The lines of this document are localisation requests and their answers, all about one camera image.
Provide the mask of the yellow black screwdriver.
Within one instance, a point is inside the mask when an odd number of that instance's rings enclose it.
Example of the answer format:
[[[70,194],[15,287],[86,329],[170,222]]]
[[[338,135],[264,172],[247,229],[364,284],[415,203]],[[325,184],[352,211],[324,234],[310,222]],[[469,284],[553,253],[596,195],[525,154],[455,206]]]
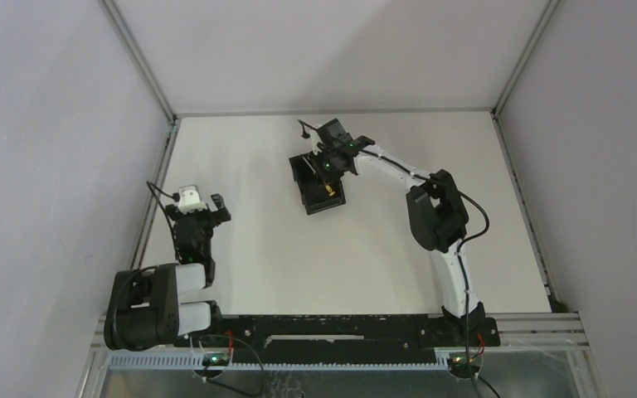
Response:
[[[305,157],[304,161],[312,170],[316,183],[327,192],[327,195],[329,197],[334,197],[336,195],[336,192],[333,190],[333,187],[331,186],[330,182],[328,182],[326,178],[324,177],[322,169],[316,163],[316,161],[313,160],[311,157]]]

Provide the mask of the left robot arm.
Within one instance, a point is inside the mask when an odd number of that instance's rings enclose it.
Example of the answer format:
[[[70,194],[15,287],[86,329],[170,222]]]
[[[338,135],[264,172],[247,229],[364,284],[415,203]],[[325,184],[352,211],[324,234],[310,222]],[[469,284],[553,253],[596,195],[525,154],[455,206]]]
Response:
[[[108,349],[144,351],[192,333],[208,346],[224,339],[226,324],[215,301],[181,300],[186,293],[211,287],[216,277],[211,240],[215,228],[231,220],[231,213],[222,195],[211,199],[214,210],[195,187],[188,187],[165,207],[176,261],[115,275],[104,325]]]

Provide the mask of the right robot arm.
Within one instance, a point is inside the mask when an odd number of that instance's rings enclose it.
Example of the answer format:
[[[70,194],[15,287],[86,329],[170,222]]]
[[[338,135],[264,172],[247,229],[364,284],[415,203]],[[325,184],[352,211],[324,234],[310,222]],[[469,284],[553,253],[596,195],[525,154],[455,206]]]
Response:
[[[407,218],[416,243],[430,253],[440,281],[447,337],[455,344],[469,344],[479,334],[484,306],[474,291],[465,256],[470,198],[459,190],[444,169],[426,173],[394,158],[366,136],[354,138],[332,119],[325,124],[301,123],[311,149],[304,155],[318,179],[322,193],[333,197],[343,175],[378,171],[393,179],[405,193]]]

